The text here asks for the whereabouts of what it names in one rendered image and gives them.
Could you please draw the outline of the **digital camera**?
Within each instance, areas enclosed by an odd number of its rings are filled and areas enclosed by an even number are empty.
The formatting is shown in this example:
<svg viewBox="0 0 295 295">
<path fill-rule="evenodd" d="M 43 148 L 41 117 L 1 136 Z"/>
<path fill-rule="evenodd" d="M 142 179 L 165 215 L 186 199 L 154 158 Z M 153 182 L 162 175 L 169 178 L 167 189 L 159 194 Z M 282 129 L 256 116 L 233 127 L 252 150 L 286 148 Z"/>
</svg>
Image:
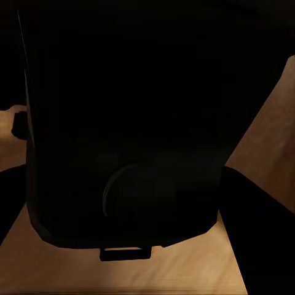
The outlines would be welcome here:
<svg viewBox="0 0 295 295">
<path fill-rule="evenodd" d="M 121 261 L 207 233 L 293 55 L 295 0 L 0 0 L 0 110 L 27 106 L 37 234 Z"/>
</svg>

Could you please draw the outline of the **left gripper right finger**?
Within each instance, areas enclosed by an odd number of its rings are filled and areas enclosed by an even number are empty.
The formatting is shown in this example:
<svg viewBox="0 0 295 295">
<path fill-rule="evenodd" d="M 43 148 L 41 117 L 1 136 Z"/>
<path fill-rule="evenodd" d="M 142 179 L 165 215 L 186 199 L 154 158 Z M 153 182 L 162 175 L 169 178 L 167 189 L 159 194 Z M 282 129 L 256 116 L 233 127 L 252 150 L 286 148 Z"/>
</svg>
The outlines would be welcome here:
<svg viewBox="0 0 295 295">
<path fill-rule="evenodd" d="M 218 209 L 248 295 L 295 295 L 295 214 L 226 166 Z"/>
</svg>

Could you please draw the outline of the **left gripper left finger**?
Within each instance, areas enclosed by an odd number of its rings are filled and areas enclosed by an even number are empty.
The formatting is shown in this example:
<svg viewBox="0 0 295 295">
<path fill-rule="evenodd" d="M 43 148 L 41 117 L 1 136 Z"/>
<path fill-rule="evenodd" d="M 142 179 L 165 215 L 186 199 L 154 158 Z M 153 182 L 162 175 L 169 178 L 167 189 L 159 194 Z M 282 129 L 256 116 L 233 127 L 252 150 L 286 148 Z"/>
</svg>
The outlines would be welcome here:
<svg viewBox="0 0 295 295">
<path fill-rule="evenodd" d="M 26 164 L 0 172 L 0 245 L 26 203 Z"/>
</svg>

